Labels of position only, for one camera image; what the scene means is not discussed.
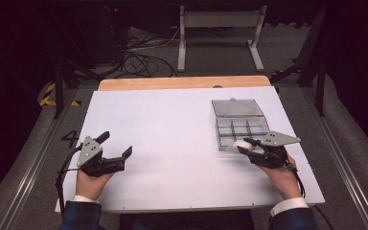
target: suit sleeve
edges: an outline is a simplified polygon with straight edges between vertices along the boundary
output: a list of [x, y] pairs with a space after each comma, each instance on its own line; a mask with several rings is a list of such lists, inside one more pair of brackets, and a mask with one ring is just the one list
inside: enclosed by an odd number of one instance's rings
[[319, 230], [310, 208], [295, 208], [270, 218], [270, 230]]
[[60, 230], [97, 230], [102, 206], [98, 203], [67, 201]]

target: human hand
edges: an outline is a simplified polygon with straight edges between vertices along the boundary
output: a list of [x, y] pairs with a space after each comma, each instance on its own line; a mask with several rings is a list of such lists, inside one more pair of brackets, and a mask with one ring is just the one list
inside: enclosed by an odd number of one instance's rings
[[[290, 155], [288, 161], [295, 165], [295, 160]], [[283, 199], [290, 199], [296, 197], [302, 197], [300, 189], [298, 187], [297, 178], [292, 171], [283, 169], [269, 169], [263, 166], [257, 165], [262, 171], [264, 171], [270, 178], [271, 183], [283, 197]]]
[[85, 172], [78, 170], [76, 195], [97, 200], [103, 192], [105, 184], [114, 173], [104, 174], [100, 177], [91, 177]]

